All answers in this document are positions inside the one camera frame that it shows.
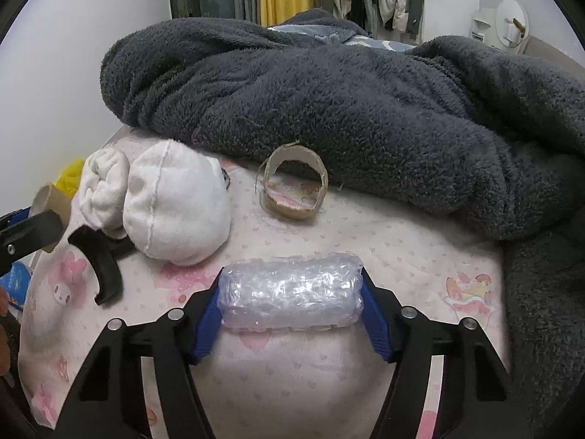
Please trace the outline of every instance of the bubble wrap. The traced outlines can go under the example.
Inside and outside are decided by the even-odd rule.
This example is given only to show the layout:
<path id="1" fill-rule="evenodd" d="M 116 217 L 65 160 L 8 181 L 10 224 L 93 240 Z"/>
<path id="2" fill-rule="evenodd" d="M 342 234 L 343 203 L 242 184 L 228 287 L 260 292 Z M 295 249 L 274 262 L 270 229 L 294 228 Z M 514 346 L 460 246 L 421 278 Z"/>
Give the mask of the bubble wrap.
<path id="1" fill-rule="evenodd" d="M 351 254 L 227 266 L 219 278 L 223 324 L 251 331 L 346 327 L 363 310 L 362 267 Z"/>

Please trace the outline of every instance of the hat seam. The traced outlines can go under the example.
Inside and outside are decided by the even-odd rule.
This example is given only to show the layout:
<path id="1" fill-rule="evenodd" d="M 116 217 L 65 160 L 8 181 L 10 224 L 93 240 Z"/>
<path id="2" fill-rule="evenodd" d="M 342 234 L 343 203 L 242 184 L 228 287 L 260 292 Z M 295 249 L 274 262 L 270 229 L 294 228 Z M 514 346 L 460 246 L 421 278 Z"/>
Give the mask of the hat seam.
<path id="1" fill-rule="evenodd" d="M 153 195 L 150 201 L 148 223 L 147 223 L 147 233 L 146 233 L 146 246 L 144 247 L 144 253 L 147 253 L 150 250 L 151 241 L 152 241 L 152 233 L 154 231 L 154 204 L 156 203 L 157 199 L 157 191 L 159 189 L 160 179 L 162 177 L 163 172 L 163 164 L 166 161 L 166 158 L 169 154 L 169 150 L 171 148 L 171 140 L 167 140 L 167 146 L 165 148 L 165 153 L 160 158 L 158 171 L 156 174 L 156 179 L 154 180 L 154 187 L 153 187 Z"/>

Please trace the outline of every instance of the bed sheet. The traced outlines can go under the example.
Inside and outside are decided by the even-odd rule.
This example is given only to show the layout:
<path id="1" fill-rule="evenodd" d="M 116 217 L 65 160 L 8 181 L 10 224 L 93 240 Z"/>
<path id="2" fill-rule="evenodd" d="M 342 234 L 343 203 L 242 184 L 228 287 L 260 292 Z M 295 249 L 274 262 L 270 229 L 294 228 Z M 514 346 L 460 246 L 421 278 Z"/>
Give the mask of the bed sheet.
<path id="1" fill-rule="evenodd" d="M 157 141 L 133 131 L 114 145 L 132 162 Z M 402 304 L 446 322 L 475 317 L 505 360 L 501 256 L 493 244 L 452 221 L 336 187 L 315 220 L 285 220 L 261 206 L 257 165 L 220 162 L 231 178 L 229 240 L 192 267 L 141 253 L 122 260 L 124 295 L 108 308 L 94 303 L 95 274 L 66 241 L 83 223 L 74 198 L 67 232 L 52 254 L 42 254 L 24 308 L 19 368 L 40 423 L 55 426 L 69 386 L 109 319 L 152 321 L 209 287 L 222 266 L 239 259 L 355 253 L 375 284 L 393 290 Z M 317 188 L 291 177 L 274 183 L 291 202 L 307 201 Z M 218 439 L 368 438 L 393 371 L 372 351 L 360 322 L 328 331 L 221 330 L 211 355 L 192 368 Z M 166 438 L 151 360 L 143 361 L 143 377 L 152 435 Z M 418 439 L 431 437 L 440 385 L 441 359 L 434 359 Z"/>

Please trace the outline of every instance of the blue package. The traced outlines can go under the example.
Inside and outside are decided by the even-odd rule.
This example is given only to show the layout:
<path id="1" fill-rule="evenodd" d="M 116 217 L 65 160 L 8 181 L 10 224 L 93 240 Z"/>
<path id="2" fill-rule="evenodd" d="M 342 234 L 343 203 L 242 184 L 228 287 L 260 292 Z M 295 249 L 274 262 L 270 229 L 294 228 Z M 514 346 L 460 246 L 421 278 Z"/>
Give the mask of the blue package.
<path id="1" fill-rule="evenodd" d="M 10 296 L 10 303 L 18 310 L 24 307 L 26 291 L 30 283 L 30 272 L 22 262 L 14 262 L 8 274 L 0 277 L 0 287 Z"/>

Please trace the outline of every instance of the blue gripper pad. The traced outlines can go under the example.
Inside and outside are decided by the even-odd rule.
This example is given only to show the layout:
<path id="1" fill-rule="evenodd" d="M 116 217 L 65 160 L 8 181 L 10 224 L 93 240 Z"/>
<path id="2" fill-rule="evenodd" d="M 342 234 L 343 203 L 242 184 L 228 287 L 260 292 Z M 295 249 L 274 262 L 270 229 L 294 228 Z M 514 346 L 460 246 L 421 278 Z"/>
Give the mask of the blue gripper pad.
<path id="1" fill-rule="evenodd" d="M 192 357 L 196 363 L 201 362 L 208 354 L 217 338 L 219 328 L 221 327 L 221 312 L 218 307 L 219 289 L 216 286 L 207 304 L 203 315 L 195 327 L 195 346 L 193 347 Z"/>
<path id="2" fill-rule="evenodd" d="M 373 293 L 370 291 L 366 283 L 362 284 L 360 290 L 362 299 L 364 301 L 364 310 L 362 312 L 362 322 L 366 327 L 370 343 L 374 351 L 381 356 L 385 362 L 390 362 L 393 357 L 393 349 L 390 345 L 390 332 L 388 329 L 388 322 L 386 321 L 382 311 L 375 301 Z"/>

